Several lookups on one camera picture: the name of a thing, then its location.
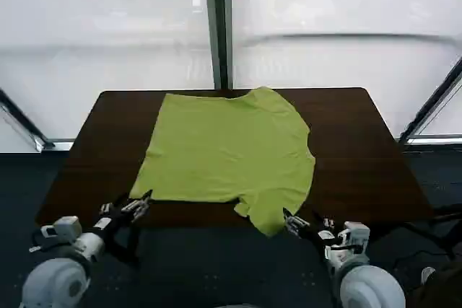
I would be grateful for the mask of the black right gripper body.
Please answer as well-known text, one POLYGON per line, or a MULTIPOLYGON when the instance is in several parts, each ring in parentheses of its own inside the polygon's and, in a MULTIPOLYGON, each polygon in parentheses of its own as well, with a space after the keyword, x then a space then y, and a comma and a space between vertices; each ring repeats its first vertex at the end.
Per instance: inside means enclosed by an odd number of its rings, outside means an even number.
POLYGON ((317 250, 325 250, 326 242, 332 239, 332 232, 327 229, 316 229, 308 227, 306 238, 315 246, 317 250))

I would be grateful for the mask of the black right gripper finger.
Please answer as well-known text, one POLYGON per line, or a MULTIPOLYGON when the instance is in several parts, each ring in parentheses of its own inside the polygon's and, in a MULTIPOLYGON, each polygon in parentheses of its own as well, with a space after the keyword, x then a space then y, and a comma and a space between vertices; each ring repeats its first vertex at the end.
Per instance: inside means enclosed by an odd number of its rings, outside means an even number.
POLYGON ((333 219, 321 216, 316 211, 312 211, 314 228, 320 232, 322 230, 328 230, 333 232, 335 230, 335 221, 333 219))
POLYGON ((293 215, 288 209, 283 208, 284 224, 288 232, 299 238, 307 238, 309 223, 299 216, 293 215))

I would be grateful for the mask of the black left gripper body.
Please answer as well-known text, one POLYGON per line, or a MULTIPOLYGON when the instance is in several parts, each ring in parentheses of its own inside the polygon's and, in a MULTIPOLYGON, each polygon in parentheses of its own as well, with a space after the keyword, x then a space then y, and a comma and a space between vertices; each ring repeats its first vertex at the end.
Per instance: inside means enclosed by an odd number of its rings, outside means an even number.
POLYGON ((109 208, 100 214, 100 218, 92 227, 92 233, 101 239, 112 238, 121 228, 132 221, 132 214, 119 208, 109 208))

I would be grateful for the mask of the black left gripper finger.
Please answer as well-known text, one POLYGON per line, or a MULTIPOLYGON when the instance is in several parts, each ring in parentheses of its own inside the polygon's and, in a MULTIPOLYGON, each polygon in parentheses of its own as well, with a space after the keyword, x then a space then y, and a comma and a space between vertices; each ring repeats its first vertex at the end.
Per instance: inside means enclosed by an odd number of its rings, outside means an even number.
POLYGON ((104 203, 100 207, 101 214, 110 214, 114 211, 120 210, 124 202, 126 202, 127 195, 122 194, 118 196, 114 201, 104 203))
POLYGON ((141 198, 134 199, 122 208, 122 213, 129 220, 137 220, 141 218, 150 206, 152 191, 148 190, 141 198))

